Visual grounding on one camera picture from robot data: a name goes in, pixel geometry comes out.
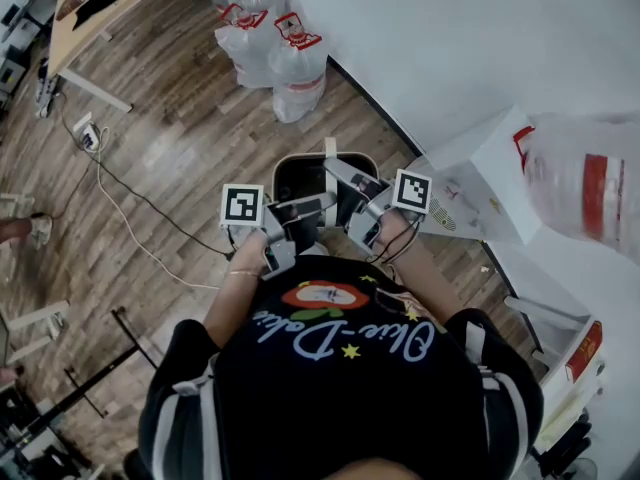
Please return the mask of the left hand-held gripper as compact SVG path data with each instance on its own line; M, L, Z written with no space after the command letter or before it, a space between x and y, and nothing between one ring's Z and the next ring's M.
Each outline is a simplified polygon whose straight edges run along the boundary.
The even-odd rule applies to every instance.
M225 184L220 223L258 232L262 262L259 274L263 280L269 280L290 270L296 262L296 246L285 231L284 221L299 221L318 215L336 203L336 194L325 191L267 204L262 185Z

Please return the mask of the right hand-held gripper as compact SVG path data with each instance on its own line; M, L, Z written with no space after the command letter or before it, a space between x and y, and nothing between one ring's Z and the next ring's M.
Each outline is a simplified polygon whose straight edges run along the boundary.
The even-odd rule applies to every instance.
M429 213L431 183L429 177L398 169L391 183L330 157L324 169L344 187L348 198L361 201L351 214L346 227L347 236L366 253L382 230L382 218L396 210L416 230Z

